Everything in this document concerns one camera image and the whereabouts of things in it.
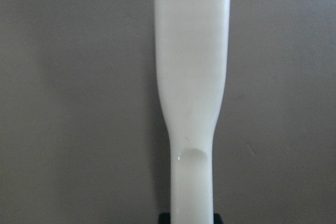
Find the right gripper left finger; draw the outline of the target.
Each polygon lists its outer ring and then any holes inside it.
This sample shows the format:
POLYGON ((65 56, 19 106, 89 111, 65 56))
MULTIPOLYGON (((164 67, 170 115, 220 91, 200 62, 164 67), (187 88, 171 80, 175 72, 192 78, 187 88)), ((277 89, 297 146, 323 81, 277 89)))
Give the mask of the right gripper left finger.
POLYGON ((166 205, 160 208, 158 214, 158 224, 170 224, 171 223, 171 206, 166 205))

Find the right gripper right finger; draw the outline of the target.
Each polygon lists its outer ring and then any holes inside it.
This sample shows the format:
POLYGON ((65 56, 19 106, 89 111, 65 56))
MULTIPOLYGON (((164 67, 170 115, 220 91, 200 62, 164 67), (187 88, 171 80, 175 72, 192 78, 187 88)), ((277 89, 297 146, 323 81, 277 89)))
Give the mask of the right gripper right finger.
POLYGON ((224 224, 224 221, 219 213, 213 208, 213 224, 224 224))

